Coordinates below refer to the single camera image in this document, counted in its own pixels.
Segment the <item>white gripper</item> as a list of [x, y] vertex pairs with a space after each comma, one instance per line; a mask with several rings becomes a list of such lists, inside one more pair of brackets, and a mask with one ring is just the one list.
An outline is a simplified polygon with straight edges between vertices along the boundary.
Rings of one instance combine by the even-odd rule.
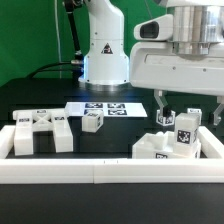
[[217, 126], [224, 110], [224, 44], [212, 45], [205, 56], [179, 56], [171, 43], [138, 42], [131, 50], [130, 82], [158, 89], [154, 97], [160, 110], [170, 109], [162, 90], [218, 96], [213, 112]]

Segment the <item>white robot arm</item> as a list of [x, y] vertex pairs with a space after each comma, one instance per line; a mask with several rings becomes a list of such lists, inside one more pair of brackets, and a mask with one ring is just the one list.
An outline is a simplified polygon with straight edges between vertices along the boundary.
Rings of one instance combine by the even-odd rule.
[[124, 53], [124, 15], [110, 0], [84, 0], [90, 50], [80, 81], [95, 89], [130, 83], [148, 88], [164, 112], [166, 91], [213, 95], [224, 111], [224, 0], [153, 0], [166, 14], [134, 28]]

